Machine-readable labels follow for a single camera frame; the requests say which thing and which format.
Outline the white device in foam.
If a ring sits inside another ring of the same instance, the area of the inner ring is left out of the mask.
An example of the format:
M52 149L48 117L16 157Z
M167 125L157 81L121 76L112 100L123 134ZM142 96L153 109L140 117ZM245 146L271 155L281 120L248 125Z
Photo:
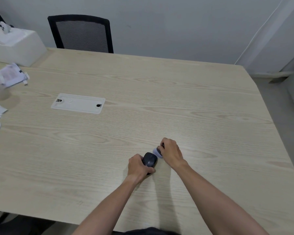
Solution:
M8 34L8 33L10 33L11 28L12 28L10 25L6 24L6 23L3 22L3 21L0 21L0 26L1 26L2 31L3 31L4 34Z

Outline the person's left hand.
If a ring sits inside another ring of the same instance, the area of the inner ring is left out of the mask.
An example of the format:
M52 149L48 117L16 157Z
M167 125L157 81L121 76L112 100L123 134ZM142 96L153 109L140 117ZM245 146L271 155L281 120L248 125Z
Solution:
M144 174L144 168L150 168L143 165L142 158L140 154L135 154L129 159L128 163L126 179L132 181L136 186L147 177L147 175Z

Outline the black computer mouse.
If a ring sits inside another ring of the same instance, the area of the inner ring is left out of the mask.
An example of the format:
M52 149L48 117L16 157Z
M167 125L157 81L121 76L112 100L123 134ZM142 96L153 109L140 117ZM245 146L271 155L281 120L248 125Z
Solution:
M147 166L147 167L151 167L154 168L155 165L157 164L158 161L158 157L150 152L145 153L145 155L142 158L142 163L143 165Z

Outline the black mesh office chair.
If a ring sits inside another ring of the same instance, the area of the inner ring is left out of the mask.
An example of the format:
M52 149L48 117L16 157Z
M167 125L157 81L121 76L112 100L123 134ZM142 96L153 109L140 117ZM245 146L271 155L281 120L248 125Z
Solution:
M90 15L48 16L57 48L114 53L110 21Z

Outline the white foam box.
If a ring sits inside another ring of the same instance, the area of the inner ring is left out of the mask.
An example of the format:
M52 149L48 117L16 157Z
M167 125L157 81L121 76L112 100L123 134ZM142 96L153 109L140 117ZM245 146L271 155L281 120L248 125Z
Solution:
M0 62L30 67L46 52L47 48L35 31L11 28L5 34L0 27Z

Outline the small light grey cover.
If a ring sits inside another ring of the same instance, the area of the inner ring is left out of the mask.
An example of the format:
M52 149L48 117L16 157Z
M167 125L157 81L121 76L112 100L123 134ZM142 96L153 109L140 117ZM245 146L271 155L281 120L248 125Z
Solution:
M157 158L161 158L161 159L162 159L162 158L163 158L163 155L162 155L162 152L161 152L161 150L159 149L159 147L163 148L162 146L158 146L158 147L156 147L156 148L153 149L152 153L153 153L154 155L156 155Z

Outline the person's dark clothing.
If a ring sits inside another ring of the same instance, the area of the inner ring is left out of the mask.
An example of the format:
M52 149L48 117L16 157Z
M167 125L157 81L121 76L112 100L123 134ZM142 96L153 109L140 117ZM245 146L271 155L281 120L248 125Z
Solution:
M145 229L135 229L135 230L130 230L126 232L113 231L111 235L181 235L181 234L173 232L173 231L158 229L155 227L149 227Z

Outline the crumpled pink printed paper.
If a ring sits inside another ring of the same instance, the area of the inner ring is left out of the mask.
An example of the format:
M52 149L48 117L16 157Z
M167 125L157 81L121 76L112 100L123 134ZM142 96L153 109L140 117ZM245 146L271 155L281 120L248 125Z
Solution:
M3 87L11 87L18 83L28 85L29 75L23 72L15 63L8 64L0 70L0 85Z

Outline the person's left forearm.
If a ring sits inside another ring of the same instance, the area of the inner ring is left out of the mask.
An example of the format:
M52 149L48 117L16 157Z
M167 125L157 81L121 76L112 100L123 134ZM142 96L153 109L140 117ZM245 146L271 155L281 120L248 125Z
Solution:
M82 221L72 235L111 235L131 194L145 177L146 175L128 175L121 185Z

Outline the person's right hand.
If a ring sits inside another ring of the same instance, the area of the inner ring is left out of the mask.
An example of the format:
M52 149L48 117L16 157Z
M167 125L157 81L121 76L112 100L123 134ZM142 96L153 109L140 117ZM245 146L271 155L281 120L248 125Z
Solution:
M183 158L180 148L175 140L172 140L172 154L168 159L164 160L175 171L182 166L188 165L187 161Z

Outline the person's right forearm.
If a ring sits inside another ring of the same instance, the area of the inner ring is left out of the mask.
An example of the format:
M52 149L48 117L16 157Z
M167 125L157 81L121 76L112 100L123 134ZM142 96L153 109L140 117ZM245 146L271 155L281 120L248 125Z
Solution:
M222 191L184 160L170 165L184 183L213 235L269 235L269 233Z

